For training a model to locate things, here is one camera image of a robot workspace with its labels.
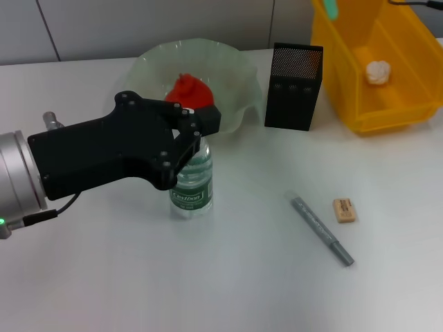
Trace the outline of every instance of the table surface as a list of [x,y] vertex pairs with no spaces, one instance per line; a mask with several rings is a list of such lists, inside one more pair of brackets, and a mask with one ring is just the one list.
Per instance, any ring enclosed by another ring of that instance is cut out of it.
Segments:
[[[247,53],[267,91],[272,53]],[[0,132],[113,109],[134,59],[0,67]],[[246,114],[210,139],[215,204],[171,217],[167,192],[125,179],[0,242],[8,332],[443,331],[443,118],[361,138],[320,91],[310,132]],[[285,201],[297,191],[355,258],[344,268]],[[358,220],[336,222],[350,197]],[[66,199],[50,202],[61,206]]]

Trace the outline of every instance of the bottle label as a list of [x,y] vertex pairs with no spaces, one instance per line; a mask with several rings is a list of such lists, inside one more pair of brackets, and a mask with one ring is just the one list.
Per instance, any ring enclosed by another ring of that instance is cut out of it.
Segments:
[[174,187],[170,190],[171,201],[182,210],[198,210],[213,197],[213,178],[197,188]]

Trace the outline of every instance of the black mesh pencil holder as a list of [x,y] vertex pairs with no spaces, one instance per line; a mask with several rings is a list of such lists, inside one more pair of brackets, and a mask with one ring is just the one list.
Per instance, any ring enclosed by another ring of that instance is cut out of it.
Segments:
[[308,131],[323,77],[323,47],[275,43],[266,127]]

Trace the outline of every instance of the red toy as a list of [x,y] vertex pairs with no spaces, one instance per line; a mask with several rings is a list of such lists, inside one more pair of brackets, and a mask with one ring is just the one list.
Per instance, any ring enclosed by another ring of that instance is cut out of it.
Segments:
[[190,74],[180,74],[180,78],[165,100],[179,102],[182,107],[189,109],[199,109],[214,104],[214,96],[208,86]]

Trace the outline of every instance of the yellow container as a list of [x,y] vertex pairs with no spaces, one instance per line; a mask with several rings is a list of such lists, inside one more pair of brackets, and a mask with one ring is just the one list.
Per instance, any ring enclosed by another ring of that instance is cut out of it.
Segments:
[[[340,14],[315,8],[312,45],[323,46],[323,86],[340,119],[355,132],[429,119],[443,105],[443,48],[409,6],[388,0],[337,0]],[[366,81],[372,61],[391,65],[388,83]]]

